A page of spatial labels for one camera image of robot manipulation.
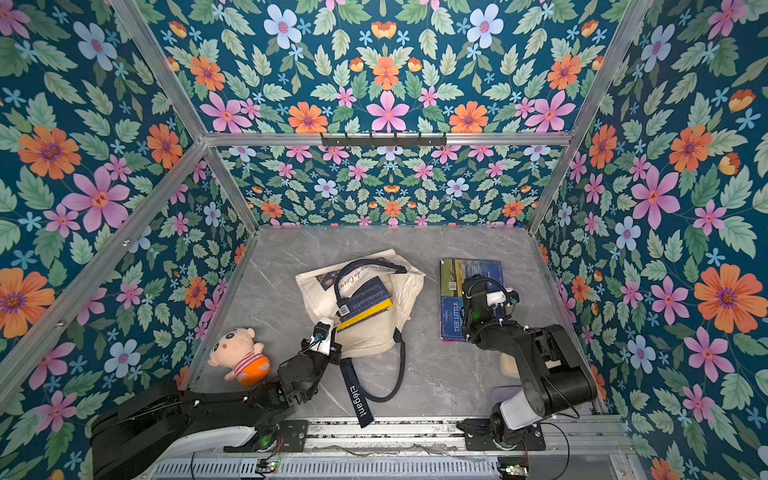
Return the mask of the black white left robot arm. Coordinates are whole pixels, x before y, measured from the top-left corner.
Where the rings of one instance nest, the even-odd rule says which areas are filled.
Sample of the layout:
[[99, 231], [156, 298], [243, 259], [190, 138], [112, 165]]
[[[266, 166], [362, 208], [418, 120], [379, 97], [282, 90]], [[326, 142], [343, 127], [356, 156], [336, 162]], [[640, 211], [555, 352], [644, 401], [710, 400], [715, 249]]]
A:
[[98, 416], [91, 426], [93, 477], [134, 479], [186, 440], [239, 448], [274, 431], [317, 393], [327, 366], [339, 362], [336, 333], [330, 320], [318, 322], [300, 352], [280, 364], [275, 380], [246, 391], [199, 393], [168, 381]]

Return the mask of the navy book white text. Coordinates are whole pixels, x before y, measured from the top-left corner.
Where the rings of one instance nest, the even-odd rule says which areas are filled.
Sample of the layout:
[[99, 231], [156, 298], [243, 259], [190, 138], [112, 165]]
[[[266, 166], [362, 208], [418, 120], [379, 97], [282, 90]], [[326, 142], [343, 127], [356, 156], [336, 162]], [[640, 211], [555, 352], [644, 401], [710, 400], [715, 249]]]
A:
[[349, 309], [355, 310], [362, 307], [363, 309], [370, 307], [372, 304], [384, 301], [386, 299], [391, 300], [391, 294], [385, 287], [384, 283], [379, 277], [373, 277], [372, 279], [363, 283], [350, 297], [341, 298], [337, 302], [338, 313], [340, 318], [347, 315], [348, 312], [343, 310], [344, 306]]

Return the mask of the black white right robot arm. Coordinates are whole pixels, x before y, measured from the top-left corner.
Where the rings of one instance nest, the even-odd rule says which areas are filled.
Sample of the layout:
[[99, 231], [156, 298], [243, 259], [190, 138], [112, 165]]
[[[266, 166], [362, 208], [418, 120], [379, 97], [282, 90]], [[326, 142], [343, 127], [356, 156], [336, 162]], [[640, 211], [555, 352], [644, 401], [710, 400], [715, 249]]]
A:
[[520, 390], [497, 403], [487, 420], [463, 420], [459, 430], [508, 448], [542, 421], [597, 399], [594, 375], [563, 326], [530, 327], [513, 318], [515, 291], [476, 274], [463, 282], [462, 302], [465, 340], [512, 358]]

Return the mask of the blue green Animal Farm book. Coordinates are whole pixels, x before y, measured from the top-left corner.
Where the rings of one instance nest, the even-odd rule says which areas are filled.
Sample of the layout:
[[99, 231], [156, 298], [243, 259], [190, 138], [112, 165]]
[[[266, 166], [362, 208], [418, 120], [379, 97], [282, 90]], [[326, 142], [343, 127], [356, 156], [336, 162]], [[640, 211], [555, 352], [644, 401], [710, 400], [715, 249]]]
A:
[[440, 295], [459, 298], [463, 294], [463, 283], [475, 275], [504, 281], [502, 264], [496, 260], [447, 258], [440, 260]]

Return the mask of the cream canvas tote bag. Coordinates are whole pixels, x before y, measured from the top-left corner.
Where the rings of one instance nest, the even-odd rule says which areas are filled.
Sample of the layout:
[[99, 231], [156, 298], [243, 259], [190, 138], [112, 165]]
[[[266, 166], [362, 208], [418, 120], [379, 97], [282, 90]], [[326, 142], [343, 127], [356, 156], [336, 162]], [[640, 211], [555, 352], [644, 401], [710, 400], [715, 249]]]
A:
[[[339, 367], [360, 427], [373, 423], [372, 403], [387, 403], [400, 391], [407, 366], [403, 330], [424, 286], [425, 274], [389, 249], [295, 277], [314, 323], [330, 327], [340, 346]], [[397, 378], [386, 395], [369, 392], [354, 360], [399, 349]]]

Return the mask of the metal hook rail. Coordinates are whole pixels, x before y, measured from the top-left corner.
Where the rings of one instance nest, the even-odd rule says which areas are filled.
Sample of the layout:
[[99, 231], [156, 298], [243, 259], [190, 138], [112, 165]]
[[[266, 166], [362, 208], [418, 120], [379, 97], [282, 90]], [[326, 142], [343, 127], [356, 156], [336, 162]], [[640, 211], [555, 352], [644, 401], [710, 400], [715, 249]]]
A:
[[324, 147], [442, 147], [448, 145], [446, 134], [321, 134], [321, 145]]

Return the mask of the beige sponge block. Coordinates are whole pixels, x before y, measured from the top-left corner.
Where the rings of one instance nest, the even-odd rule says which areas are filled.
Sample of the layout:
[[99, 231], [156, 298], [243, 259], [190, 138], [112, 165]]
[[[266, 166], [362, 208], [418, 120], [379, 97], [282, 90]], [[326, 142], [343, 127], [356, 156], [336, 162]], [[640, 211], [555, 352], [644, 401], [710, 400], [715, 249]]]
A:
[[500, 369], [503, 375], [510, 378], [519, 378], [520, 373], [515, 358], [508, 354], [500, 356]]

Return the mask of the yellow spine book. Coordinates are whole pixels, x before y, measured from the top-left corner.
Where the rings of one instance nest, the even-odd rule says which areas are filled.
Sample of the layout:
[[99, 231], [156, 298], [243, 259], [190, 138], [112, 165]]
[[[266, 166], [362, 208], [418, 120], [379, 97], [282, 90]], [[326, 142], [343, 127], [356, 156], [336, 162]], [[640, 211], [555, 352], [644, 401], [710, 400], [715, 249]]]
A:
[[347, 311], [348, 314], [340, 318], [340, 324], [337, 327], [337, 330], [343, 331], [348, 328], [351, 328], [369, 318], [372, 318], [376, 315], [379, 315], [380, 313], [388, 311], [392, 307], [392, 305], [393, 305], [393, 302], [390, 299], [386, 299], [376, 304], [372, 304], [370, 307], [367, 307], [365, 309], [360, 307], [360, 308], [356, 308], [355, 310], [352, 310], [352, 309], [349, 309], [347, 306], [344, 306], [343, 310]]

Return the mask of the purple flat pad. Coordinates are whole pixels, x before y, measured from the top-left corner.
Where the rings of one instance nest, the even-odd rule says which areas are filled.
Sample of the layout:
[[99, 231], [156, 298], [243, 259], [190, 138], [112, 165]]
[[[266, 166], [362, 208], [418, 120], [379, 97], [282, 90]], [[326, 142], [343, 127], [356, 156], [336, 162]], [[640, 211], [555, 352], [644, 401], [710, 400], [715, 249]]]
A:
[[503, 402], [515, 397], [522, 392], [522, 387], [519, 385], [502, 386], [494, 388], [491, 392], [491, 404], [493, 406], [502, 404]]

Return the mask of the pink plush pig toy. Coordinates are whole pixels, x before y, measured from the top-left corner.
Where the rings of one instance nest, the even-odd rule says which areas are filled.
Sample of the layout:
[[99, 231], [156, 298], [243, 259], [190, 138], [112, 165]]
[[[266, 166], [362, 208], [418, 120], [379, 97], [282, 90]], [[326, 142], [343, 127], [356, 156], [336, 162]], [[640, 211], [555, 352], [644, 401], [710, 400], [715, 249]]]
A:
[[253, 328], [236, 328], [222, 335], [214, 344], [207, 363], [226, 368], [226, 381], [242, 386], [255, 386], [271, 371], [271, 361], [264, 353], [264, 344], [255, 339]]

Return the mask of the aluminium front rail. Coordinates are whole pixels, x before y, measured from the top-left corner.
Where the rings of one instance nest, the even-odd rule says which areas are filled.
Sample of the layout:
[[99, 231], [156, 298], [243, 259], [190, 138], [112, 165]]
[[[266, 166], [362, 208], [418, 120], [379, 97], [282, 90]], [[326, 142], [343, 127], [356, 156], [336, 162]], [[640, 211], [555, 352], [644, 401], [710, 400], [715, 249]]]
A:
[[258, 452], [186, 440], [143, 479], [644, 479], [633, 442], [615, 416], [549, 419], [544, 451], [468, 451], [456, 417], [382, 417], [309, 422], [304, 451]]

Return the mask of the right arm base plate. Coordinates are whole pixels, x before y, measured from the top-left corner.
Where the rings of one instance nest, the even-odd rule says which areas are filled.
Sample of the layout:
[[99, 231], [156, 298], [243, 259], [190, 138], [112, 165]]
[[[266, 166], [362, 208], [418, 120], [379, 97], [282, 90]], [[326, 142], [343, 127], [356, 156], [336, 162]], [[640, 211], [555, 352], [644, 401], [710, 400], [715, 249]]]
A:
[[509, 429], [500, 418], [467, 418], [456, 427], [468, 451], [544, 451], [546, 443], [539, 425]]

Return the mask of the blue green spine book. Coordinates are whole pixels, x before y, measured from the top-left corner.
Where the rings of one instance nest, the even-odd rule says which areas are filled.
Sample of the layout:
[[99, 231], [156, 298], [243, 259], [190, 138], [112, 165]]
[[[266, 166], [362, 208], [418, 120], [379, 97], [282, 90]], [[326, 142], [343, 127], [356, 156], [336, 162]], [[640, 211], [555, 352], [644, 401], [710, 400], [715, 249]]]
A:
[[464, 342], [464, 301], [461, 297], [440, 297], [440, 337], [444, 342]]

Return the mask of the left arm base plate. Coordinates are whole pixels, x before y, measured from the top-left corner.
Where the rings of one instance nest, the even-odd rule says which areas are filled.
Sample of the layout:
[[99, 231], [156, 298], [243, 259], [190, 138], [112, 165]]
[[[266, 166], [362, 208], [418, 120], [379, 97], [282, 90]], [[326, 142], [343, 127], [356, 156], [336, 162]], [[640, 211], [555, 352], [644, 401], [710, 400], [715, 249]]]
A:
[[299, 453], [304, 451], [308, 438], [309, 422], [284, 420], [260, 430], [256, 447], [258, 452]]

